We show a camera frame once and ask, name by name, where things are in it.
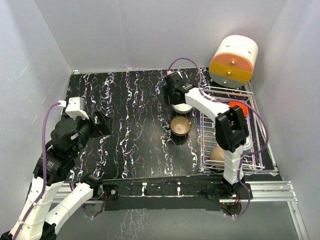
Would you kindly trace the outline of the brown bowl cream interior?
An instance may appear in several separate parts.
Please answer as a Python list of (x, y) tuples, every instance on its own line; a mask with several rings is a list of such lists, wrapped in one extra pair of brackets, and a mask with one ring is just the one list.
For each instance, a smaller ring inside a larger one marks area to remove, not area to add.
[(187, 117), (178, 115), (170, 121), (169, 126), (174, 135), (182, 137), (186, 136), (190, 132), (192, 123)]

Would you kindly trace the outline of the red bowl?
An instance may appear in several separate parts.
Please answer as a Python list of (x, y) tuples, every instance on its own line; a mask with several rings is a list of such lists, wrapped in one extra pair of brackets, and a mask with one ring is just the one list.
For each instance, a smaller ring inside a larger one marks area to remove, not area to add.
[(241, 103), (241, 102), (230, 101), (230, 102), (228, 103), (228, 105), (229, 105), (230, 107), (238, 106), (238, 107), (240, 107), (240, 108), (242, 109), (243, 115), (244, 115), (245, 117), (248, 115), (249, 109), (248, 109), (248, 107), (247, 107), (245, 104), (243, 104), (243, 103)]

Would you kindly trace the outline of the black glossy bowl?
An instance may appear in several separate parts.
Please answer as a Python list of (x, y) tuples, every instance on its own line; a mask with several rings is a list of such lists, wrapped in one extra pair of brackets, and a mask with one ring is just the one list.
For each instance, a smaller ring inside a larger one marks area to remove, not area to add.
[(215, 168), (225, 168), (224, 150), (220, 146), (217, 145), (211, 150), (209, 159)]

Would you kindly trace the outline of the blue white patterned bowl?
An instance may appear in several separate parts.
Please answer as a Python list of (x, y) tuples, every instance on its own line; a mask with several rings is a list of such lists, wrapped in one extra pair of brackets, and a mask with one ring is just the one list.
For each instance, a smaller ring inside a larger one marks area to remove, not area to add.
[(245, 140), (245, 144), (243, 145), (243, 153), (250, 153), (253, 148), (253, 142), (250, 136), (248, 136)]

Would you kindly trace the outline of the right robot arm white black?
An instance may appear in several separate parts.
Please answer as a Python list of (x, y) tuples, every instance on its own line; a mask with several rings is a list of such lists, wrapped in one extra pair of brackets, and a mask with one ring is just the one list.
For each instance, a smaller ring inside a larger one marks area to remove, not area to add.
[(250, 133), (241, 107), (231, 107), (209, 96), (177, 71), (168, 71), (164, 80), (162, 92), (167, 104), (187, 104), (214, 121), (215, 139), (224, 156), (223, 194), (233, 199), (246, 190), (250, 200), (251, 191), (245, 185), (242, 168), (244, 146)]

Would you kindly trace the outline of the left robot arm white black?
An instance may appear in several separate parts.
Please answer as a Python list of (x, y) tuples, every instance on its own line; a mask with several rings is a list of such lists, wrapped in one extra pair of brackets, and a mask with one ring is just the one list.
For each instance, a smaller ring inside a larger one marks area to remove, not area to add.
[(103, 195), (102, 180), (90, 173), (73, 185), (71, 193), (51, 208), (58, 190), (75, 166), (75, 158), (89, 139), (109, 136), (113, 118), (95, 111), (94, 117), (71, 118), (65, 114), (51, 132), (51, 140), (34, 171), (31, 188), (14, 227), (1, 235), (2, 240), (55, 240), (63, 224), (89, 200)]

